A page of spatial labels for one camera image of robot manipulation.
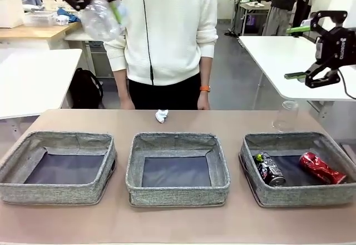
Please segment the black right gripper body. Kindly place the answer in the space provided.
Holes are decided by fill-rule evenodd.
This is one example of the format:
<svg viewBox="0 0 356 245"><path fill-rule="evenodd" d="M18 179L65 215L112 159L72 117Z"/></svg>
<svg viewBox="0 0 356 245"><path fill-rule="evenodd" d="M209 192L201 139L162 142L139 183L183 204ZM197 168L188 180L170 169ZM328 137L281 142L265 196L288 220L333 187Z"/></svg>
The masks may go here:
<svg viewBox="0 0 356 245"><path fill-rule="evenodd" d="M355 65L355 28L321 28L318 33L316 64L330 69Z"/></svg>

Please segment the person's left hand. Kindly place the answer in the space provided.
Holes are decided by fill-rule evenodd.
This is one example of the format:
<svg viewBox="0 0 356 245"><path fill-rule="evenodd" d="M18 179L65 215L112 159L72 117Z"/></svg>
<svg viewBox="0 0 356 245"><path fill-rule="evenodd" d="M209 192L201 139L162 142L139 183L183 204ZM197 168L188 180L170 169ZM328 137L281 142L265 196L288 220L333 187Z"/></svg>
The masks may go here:
<svg viewBox="0 0 356 245"><path fill-rule="evenodd" d="M199 98L197 100L197 109L198 110L210 110L210 103L209 103L209 93L208 91L201 91Z"/></svg>

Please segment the person's right hand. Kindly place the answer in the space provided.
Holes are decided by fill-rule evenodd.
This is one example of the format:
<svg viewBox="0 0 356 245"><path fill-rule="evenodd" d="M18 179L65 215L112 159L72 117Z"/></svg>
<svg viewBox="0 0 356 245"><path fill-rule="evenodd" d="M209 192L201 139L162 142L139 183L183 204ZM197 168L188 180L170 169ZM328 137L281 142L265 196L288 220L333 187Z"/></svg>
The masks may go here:
<svg viewBox="0 0 356 245"><path fill-rule="evenodd" d="M128 91L119 92L120 108L121 109L135 109L135 105L128 93Z"/></svg>

